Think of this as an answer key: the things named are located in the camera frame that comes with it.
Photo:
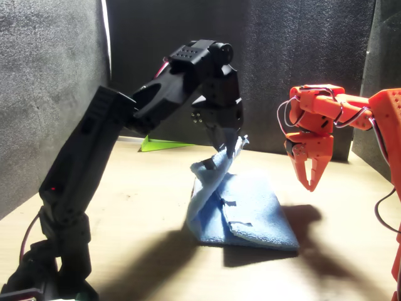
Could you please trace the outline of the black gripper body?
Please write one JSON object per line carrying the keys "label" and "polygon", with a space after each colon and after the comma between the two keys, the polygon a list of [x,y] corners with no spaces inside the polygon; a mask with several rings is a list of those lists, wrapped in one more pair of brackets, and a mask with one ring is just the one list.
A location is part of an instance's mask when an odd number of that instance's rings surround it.
{"label": "black gripper body", "polygon": [[218,106],[200,96],[192,105],[191,118],[195,124],[208,129],[231,129],[239,132],[243,125],[242,98],[238,98],[228,106]]}

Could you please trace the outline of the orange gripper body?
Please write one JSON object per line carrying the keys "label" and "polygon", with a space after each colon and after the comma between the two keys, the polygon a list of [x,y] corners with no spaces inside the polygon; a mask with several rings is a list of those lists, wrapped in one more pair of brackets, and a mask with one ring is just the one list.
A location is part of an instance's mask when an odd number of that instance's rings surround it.
{"label": "orange gripper body", "polygon": [[284,146],[292,158],[324,159],[330,161],[333,155],[333,136],[312,132],[293,132],[285,135]]}

